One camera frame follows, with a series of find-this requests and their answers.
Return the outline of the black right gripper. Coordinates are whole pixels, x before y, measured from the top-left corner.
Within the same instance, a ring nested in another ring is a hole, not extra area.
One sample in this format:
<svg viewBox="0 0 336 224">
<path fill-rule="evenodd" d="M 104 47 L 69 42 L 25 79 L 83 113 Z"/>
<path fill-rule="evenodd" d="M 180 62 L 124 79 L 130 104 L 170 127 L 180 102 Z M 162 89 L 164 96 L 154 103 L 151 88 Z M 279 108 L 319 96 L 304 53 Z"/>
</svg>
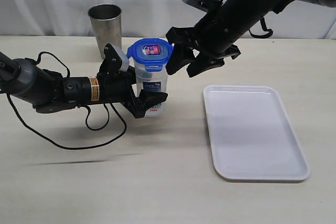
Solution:
<svg viewBox="0 0 336 224">
<path fill-rule="evenodd" d="M 241 37 L 241 12 L 220 11 L 206 14 L 193 27 L 171 27 L 166 38 L 173 44 L 171 57 L 166 64 L 168 75 L 173 75 L 188 65 L 190 78 L 207 70 L 224 66 L 224 58 L 240 55 L 236 45 Z M 193 51 L 202 55 L 196 58 Z"/>
</svg>

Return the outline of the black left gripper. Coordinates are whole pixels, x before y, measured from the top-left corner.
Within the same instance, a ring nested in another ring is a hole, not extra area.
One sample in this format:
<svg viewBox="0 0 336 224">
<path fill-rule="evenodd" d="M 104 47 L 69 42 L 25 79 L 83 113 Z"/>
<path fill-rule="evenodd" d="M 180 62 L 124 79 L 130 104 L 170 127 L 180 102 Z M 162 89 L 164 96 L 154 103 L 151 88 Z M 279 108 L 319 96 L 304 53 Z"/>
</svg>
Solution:
<svg viewBox="0 0 336 224">
<path fill-rule="evenodd" d="M 145 117 L 146 110 L 167 100 L 168 94 L 165 92 L 141 90 L 136 95 L 133 90 L 133 85 L 136 84 L 135 68 L 129 66 L 125 72 L 115 70 L 113 67 L 116 63 L 105 59 L 97 73 L 103 99 L 108 103 L 120 103 L 139 119 Z"/>
</svg>

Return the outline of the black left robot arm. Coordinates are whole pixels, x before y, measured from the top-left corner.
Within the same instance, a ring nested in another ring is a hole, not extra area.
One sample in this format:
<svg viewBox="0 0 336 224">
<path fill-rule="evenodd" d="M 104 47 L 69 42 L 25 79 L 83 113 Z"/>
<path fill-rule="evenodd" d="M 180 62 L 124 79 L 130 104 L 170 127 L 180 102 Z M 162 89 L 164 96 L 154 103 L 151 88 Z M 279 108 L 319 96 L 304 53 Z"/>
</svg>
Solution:
<svg viewBox="0 0 336 224">
<path fill-rule="evenodd" d="M 120 48 L 108 44 L 104 55 L 95 77 L 63 77 L 39 68 L 38 60 L 11 59 L 1 54 L 1 92 L 30 103 L 42 114 L 120 103 L 135 118 L 142 118 L 151 107 L 166 101 L 165 92 L 141 90 L 139 95 L 134 94 L 135 69 Z"/>
</svg>

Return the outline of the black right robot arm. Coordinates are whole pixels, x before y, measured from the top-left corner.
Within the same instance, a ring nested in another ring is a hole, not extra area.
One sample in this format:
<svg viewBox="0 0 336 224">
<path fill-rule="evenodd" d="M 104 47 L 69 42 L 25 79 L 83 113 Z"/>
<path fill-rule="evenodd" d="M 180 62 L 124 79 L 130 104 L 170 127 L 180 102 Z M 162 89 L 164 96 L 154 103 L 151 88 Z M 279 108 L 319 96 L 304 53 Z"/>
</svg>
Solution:
<svg viewBox="0 0 336 224">
<path fill-rule="evenodd" d="M 264 17 L 269 12 L 282 12 L 290 3 L 302 1 L 326 7 L 335 7 L 335 0 L 182 0 L 204 11 L 205 16 L 193 27 L 171 27 L 166 33 L 173 45 L 166 64 L 167 74 L 173 75 L 184 66 L 189 77 L 222 67 L 224 59 L 240 55 L 234 44 L 244 33 L 260 22 L 265 31 L 263 38 L 273 35 Z"/>
</svg>

